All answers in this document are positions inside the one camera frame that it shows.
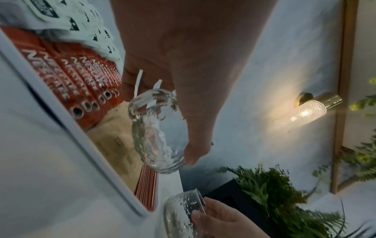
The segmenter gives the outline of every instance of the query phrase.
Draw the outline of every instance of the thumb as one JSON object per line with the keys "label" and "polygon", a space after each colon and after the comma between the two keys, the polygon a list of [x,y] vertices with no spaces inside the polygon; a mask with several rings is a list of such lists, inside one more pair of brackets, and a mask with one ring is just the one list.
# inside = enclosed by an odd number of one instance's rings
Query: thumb
{"label": "thumb", "polygon": [[195,165],[197,161],[210,152],[215,119],[206,123],[187,119],[189,143],[185,148],[186,165]]}
{"label": "thumb", "polygon": [[192,212],[192,221],[199,228],[214,237],[227,237],[228,224],[199,211]]}

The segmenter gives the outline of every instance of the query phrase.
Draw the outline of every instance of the clear glass cup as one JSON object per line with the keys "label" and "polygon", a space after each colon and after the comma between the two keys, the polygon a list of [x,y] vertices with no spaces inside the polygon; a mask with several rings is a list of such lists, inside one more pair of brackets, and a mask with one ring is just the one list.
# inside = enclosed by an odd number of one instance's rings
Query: clear glass cup
{"label": "clear glass cup", "polygon": [[205,203],[200,192],[195,189],[169,198],[164,206],[164,224],[169,238],[203,238],[192,222],[194,210],[205,213]]}
{"label": "clear glass cup", "polygon": [[149,90],[129,103],[128,114],[133,120],[135,150],[150,168],[170,174],[184,166],[188,129],[175,95],[163,89]]}

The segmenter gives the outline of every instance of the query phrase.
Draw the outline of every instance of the fingernail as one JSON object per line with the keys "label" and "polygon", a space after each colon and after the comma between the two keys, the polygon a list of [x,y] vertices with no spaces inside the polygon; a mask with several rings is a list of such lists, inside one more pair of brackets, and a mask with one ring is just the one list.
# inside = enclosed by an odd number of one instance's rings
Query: fingernail
{"label": "fingernail", "polygon": [[197,219],[200,219],[200,215],[201,215],[201,212],[197,211],[197,210],[194,210],[192,212],[192,218],[197,220]]}

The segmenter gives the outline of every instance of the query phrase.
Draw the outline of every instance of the black planter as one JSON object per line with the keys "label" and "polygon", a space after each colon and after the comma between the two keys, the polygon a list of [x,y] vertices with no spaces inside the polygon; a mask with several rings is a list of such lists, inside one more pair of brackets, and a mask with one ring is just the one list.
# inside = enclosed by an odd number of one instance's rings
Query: black planter
{"label": "black planter", "polygon": [[252,220],[271,238],[278,237],[275,235],[278,234],[278,231],[271,229],[269,224],[257,210],[257,203],[250,200],[243,194],[235,180],[231,180],[230,182],[218,187],[217,189],[206,194],[205,197],[221,201],[227,206],[237,209]]}

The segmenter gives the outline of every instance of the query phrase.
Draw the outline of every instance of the brown paper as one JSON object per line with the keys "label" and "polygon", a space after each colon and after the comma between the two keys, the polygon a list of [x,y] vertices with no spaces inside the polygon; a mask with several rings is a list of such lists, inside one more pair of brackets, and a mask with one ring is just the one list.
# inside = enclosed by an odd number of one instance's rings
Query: brown paper
{"label": "brown paper", "polygon": [[135,192],[143,162],[134,149],[128,103],[123,102],[110,110],[105,118],[86,134],[129,189]]}

